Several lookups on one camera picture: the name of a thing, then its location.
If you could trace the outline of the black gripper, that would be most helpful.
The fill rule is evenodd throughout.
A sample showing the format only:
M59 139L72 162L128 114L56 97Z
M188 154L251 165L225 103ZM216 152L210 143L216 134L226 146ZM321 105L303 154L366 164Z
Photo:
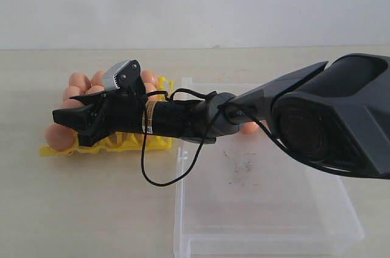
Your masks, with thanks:
M75 109L52 112L55 123L77 131L80 146L92 147L115 132L178 138L190 143L212 144L207 108L213 93L202 94L179 88L172 95L157 91L165 99L149 101L146 89L100 91L72 96L83 104Z

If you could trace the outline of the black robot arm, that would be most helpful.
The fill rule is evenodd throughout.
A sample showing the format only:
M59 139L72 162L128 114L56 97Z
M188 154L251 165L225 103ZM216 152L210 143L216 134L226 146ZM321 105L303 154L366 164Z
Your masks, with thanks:
M389 178L389 57L353 53L278 77L241 95L166 93L153 101L140 64L126 60L103 77L104 90L81 106L53 111L54 122L91 147L115 132L178 138L199 146L258 124L287 155L337 176Z

